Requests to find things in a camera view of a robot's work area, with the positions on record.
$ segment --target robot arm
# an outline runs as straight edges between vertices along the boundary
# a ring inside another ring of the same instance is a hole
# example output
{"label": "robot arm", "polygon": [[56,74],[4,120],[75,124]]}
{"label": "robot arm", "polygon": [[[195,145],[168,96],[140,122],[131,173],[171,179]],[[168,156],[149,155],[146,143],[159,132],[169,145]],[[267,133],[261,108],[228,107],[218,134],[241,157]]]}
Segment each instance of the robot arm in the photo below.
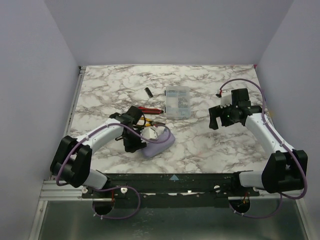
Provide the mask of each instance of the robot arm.
{"label": "robot arm", "polygon": [[84,135],[76,138],[65,136],[61,140],[55,153],[50,171],[53,175],[57,176],[68,154],[77,144],[87,138],[87,140],[83,141],[79,147],[75,149],[75,157],[70,157],[67,160],[67,164],[61,171],[60,178],[75,188],[83,185],[95,189],[102,189],[108,178],[103,173],[90,168],[92,155],[109,141],[118,137],[123,138],[123,145],[126,152],[134,153],[138,149],[145,148],[147,144],[141,142],[138,136],[121,125],[111,125],[122,124],[134,130],[136,133],[140,133],[139,129],[134,129],[134,125],[138,123],[142,114],[140,109],[132,106],[124,114],[112,114],[104,124]]}
{"label": "robot arm", "polygon": [[[209,113],[209,127],[211,129],[218,129],[216,118],[221,119],[221,124],[224,127],[242,123],[253,133],[264,151],[270,156],[263,171],[243,171],[238,173],[238,181],[241,186],[255,187],[266,190],[269,193],[299,190],[304,187],[301,173],[291,155],[283,147],[285,140],[269,123],[269,127],[282,143],[279,144],[279,140],[271,134],[262,119],[262,108],[260,106],[251,106],[248,89],[236,89],[232,90],[231,94],[224,94],[221,98],[221,104],[209,108]],[[304,174],[306,174],[307,154],[303,150],[295,150],[293,146],[285,144],[296,156]]]}

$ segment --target marble surface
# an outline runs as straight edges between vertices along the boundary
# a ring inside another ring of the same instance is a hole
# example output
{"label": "marble surface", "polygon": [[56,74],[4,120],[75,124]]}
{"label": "marble surface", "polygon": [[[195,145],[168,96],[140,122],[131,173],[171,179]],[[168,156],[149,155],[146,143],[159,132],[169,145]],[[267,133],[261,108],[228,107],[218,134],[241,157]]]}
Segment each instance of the marble surface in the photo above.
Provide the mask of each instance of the marble surface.
{"label": "marble surface", "polygon": [[[191,117],[164,122],[176,137],[172,147],[152,159],[140,152],[125,152],[122,141],[111,141],[92,156],[91,168],[104,173],[232,173],[262,170],[267,156],[256,138],[240,123],[209,128],[208,108],[220,104],[215,96],[223,82],[246,78],[259,84],[252,65],[88,66],[81,86],[71,135],[76,137],[101,125],[110,114],[124,113],[131,105],[164,109],[166,86],[190,87]],[[149,98],[144,88],[154,97]],[[252,104],[261,105],[255,86],[234,81],[224,89],[248,88]]]}

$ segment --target metal floor panel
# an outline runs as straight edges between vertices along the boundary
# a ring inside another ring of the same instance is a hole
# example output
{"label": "metal floor panel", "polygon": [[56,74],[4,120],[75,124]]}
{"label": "metal floor panel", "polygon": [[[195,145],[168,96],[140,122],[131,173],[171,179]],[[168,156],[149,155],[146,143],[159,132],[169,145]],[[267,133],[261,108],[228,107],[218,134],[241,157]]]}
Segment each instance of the metal floor panel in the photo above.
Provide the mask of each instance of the metal floor panel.
{"label": "metal floor panel", "polygon": [[[277,199],[254,199],[252,215],[272,212]],[[130,212],[117,209],[114,216]],[[285,199],[281,211],[267,219],[248,219],[228,208],[141,209],[127,220],[93,217],[89,201],[48,202],[41,240],[306,240],[295,201]]]}

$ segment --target small black object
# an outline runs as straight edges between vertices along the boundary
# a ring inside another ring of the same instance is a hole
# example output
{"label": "small black object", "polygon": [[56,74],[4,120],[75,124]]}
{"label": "small black object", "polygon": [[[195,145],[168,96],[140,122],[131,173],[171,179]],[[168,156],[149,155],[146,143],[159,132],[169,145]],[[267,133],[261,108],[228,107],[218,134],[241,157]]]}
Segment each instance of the small black object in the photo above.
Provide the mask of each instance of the small black object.
{"label": "small black object", "polygon": [[123,138],[122,136],[119,136],[119,137],[115,138],[114,140],[120,141],[120,140],[122,140],[122,139],[124,139],[124,138]]}
{"label": "small black object", "polygon": [[228,127],[235,123],[241,123],[243,126],[246,123],[247,116],[261,113],[260,106],[251,106],[248,89],[241,88],[231,91],[232,104],[221,108],[220,105],[209,108],[210,123],[209,128],[218,129],[216,118],[221,119],[221,125]]}
{"label": "small black object", "polygon": [[[129,128],[133,129],[134,125],[137,125],[139,122],[143,112],[136,106],[131,106],[129,110],[124,114],[113,113],[110,115],[109,118],[116,119],[120,123],[128,126]],[[140,129],[134,130],[137,134],[140,134]],[[127,153],[134,153],[139,149],[143,149],[147,146],[147,143],[141,142],[140,137],[133,134],[131,131],[127,130],[126,128],[123,129],[123,133],[121,135],[123,138],[123,145],[124,150]]]}
{"label": "small black object", "polygon": [[145,90],[146,93],[148,94],[149,98],[153,98],[153,97],[154,97],[148,87],[146,87],[144,90]]}
{"label": "small black object", "polygon": [[[307,173],[308,156],[303,150],[292,151],[302,167],[304,174]],[[268,193],[286,192],[304,188],[304,180],[297,164],[288,152],[277,151],[272,153],[261,176],[264,189]]]}
{"label": "small black object", "polygon": [[[77,143],[77,139],[71,136],[65,136],[62,138],[50,166],[50,171],[53,175],[58,175],[67,155]],[[92,149],[88,145],[81,144],[75,152],[77,153],[76,158],[70,158],[62,171],[61,179],[65,180],[74,188],[78,188],[89,176]]]}

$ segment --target white wall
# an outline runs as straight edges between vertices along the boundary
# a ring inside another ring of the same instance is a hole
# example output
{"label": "white wall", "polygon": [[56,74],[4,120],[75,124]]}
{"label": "white wall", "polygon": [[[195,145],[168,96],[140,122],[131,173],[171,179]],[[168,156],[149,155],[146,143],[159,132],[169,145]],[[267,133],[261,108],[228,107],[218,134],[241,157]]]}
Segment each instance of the white wall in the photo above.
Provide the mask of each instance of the white wall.
{"label": "white wall", "polygon": [[79,68],[43,0],[0,3],[0,238],[27,239]]}
{"label": "white wall", "polygon": [[45,0],[79,65],[256,64],[292,0]]}
{"label": "white wall", "polygon": [[295,0],[258,63],[277,130],[308,154],[307,207],[320,236],[320,1]]}

